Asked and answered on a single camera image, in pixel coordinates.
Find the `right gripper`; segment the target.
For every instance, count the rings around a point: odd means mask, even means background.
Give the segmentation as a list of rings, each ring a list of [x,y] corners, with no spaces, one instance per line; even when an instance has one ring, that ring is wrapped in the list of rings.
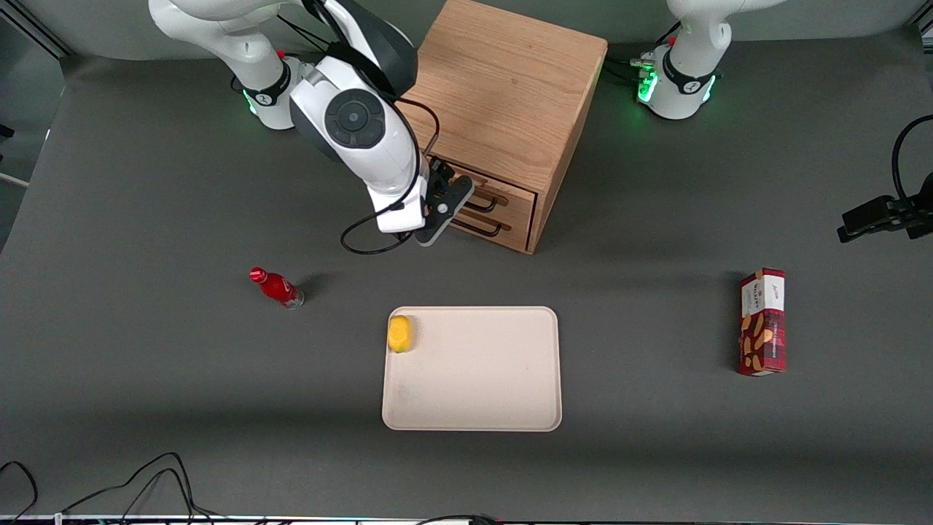
[[[442,200],[448,193],[448,184],[454,179],[456,179],[456,170],[444,160],[437,160],[436,177],[429,179],[429,200]],[[424,194],[426,194],[426,183],[416,182],[401,203],[398,203],[394,209],[380,213],[375,218],[379,231],[381,233],[405,233],[426,226]]]

